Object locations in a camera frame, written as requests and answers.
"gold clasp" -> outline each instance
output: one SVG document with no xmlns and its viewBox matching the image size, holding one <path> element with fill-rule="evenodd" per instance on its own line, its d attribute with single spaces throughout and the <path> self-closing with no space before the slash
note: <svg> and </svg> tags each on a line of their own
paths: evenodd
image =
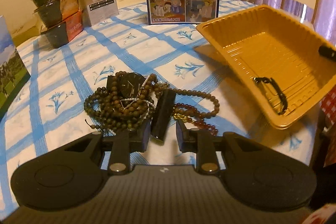
<svg viewBox="0 0 336 224">
<path fill-rule="evenodd" d="M 188 118 L 184 115 L 181 115 L 179 113 L 174 113 L 173 115 L 174 120 L 182 120 L 182 122 L 187 122 Z"/>
</svg>

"pile of jewelry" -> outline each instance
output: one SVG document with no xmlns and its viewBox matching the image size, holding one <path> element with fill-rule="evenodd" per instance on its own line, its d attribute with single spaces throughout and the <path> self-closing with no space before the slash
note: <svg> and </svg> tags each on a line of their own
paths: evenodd
<svg viewBox="0 0 336 224">
<path fill-rule="evenodd" d="M 92 129 L 117 132 L 119 129 L 139 128 L 144 118 L 151 119 L 154 114 L 155 105 L 150 93 L 154 91 L 159 99 L 164 90 L 170 89 L 168 83 L 159 83 L 154 73 L 145 78 L 125 71 L 119 71 L 113 76 L 109 88 L 97 88 L 84 102 L 85 112 L 99 123 L 90 125 Z M 199 112 L 192 105 L 177 103 L 172 112 L 174 119 L 190 122 L 199 129 L 209 130 L 213 135 L 218 133 L 215 126 L 204 121 L 219 112 L 219 102 L 214 96 L 196 90 L 172 90 L 179 95 L 206 98 L 214 104 L 214 110 L 206 113 Z"/>
</svg>

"gray ribbed surface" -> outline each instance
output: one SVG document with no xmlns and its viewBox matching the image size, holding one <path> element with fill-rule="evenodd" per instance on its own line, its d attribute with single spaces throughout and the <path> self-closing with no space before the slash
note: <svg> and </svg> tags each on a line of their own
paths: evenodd
<svg viewBox="0 0 336 224">
<path fill-rule="evenodd" d="M 233 199 L 216 177 L 193 166 L 138 165 L 111 177 L 89 202 L 61 212 L 20 207 L 5 224 L 298 224 L 311 212 L 265 213 Z"/>
</svg>

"watch face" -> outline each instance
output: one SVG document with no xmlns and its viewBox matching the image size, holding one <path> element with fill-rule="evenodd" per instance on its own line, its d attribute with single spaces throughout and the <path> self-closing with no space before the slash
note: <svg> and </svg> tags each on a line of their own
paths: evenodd
<svg viewBox="0 0 336 224">
<path fill-rule="evenodd" d="M 119 90 L 125 98 L 137 97 L 141 85 L 145 80 L 146 78 L 138 73 L 128 73 L 120 77 Z"/>
</svg>

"table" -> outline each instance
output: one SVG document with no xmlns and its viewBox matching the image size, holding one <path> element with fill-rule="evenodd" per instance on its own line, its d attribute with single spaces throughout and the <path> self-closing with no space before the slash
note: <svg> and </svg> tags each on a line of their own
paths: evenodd
<svg viewBox="0 0 336 224">
<path fill-rule="evenodd" d="M 219 15 L 253 4 L 220 0 Z M 234 131 L 309 164 L 318 118 L 318 106 L 289 129 L 276 130 L 265 120 L 248 90 L 226 65 L 194 47 L 206 44 L 195 25 L 147 24 L 147 5 L 119 9 L 120 14 L 86 28 L 69 44 L 52 49 L 41 37 L 18 47 L 31 79 L 20 91 L 0 123 L 0 219 L 16 207 L 10 189 L 14 170 L 24 162 L 90 133 L 83 101 L 107 75 L 117 71 L 156 73 L 173 87 L 211 93 L 220 102 L 211 118 L 220 135 Z M 176 102 L 213 110 L 198 97 L 177 96 Z M 163 146 L 150 141 L 145 153 L 133 153 L 133 164 L 195 164 L 195 154 L 179 152 L 175 122 L 169 124 Z"/>
</svg>

